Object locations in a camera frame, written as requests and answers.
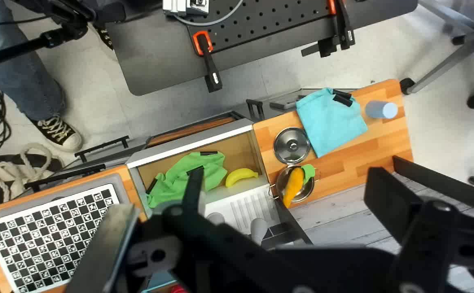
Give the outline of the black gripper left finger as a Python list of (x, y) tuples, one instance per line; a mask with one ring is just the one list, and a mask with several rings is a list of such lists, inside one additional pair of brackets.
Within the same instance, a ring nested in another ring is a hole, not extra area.
[(198, 166), (187, 173), (187, 186), (182, 197), (182, 213), (179, 217), (184, 223), (192, 223), (200, 218), (198, 202), (201, 192), (203, 168)]

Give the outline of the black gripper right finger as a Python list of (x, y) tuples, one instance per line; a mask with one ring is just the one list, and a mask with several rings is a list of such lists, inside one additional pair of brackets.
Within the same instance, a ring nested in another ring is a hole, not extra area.
[[(474, 186), (400, 156), (392, 158), (392, 168), (399, 176), (474, 209)], [(415, 192), (379, 166), (368, 170), (363, 200), (397, 243), (403, 241), (413, 217), (423, 205)]]

